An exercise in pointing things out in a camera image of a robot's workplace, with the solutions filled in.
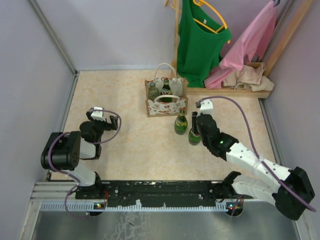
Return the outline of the green Perrier bottle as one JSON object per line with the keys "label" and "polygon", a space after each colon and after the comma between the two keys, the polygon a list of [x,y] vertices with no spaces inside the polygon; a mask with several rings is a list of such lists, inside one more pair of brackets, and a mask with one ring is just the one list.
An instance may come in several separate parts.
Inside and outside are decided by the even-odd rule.
{"label": "green Perrier bottle", "polygon": [[185,110],[181,109],[179,111],[179,115],[175,119],[174,130],[175,130],[175,133],[178,135],[183,135],[187,131],[188,121],[185,114],[186,114]]}

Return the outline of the dark green red-label bottle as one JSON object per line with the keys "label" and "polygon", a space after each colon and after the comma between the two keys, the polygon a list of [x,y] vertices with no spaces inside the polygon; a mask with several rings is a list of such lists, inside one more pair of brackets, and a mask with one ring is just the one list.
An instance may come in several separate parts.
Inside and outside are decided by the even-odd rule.
{"label": "dark green red-label bottle", "polygon": [[193,130],[192,128],[189,130],[188,142],[193,146],[196,146],[201,142],[201,136],[197,130]]}

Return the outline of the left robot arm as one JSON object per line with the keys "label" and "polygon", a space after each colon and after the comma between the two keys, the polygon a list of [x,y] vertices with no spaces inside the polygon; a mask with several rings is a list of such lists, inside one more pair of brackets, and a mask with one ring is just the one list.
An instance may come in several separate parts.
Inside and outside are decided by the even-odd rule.
{"label": "left robot arm", "polygon": [[76,182],[71,192],[80,200],[103,197],[106,187],[101,177],[82,161],[98,160],[101,144],[113,140],[122,125],[120,115],[102,107],[90,108],[86,116],[88,120],[80,124],[78,131],[51,133],[40,157],[43,169],[64,174]]}

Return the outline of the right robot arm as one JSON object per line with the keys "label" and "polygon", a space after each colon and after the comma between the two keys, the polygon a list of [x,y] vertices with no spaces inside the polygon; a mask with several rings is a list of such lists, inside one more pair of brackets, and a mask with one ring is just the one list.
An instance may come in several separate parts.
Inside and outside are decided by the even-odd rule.
{"label": "right robot arm", "polygon": [[215,157],[240,166],[251,172],[251,178],[241,173],[232,173],[223,185],[229,198],[247,195],[275,206],[290,220],[297,221],[315,197],[307,172],[295,167],[276,164],[258,157],[233,136],[221,132],[210,114],[192,113],[192,124],[198,131],[202,144]]}

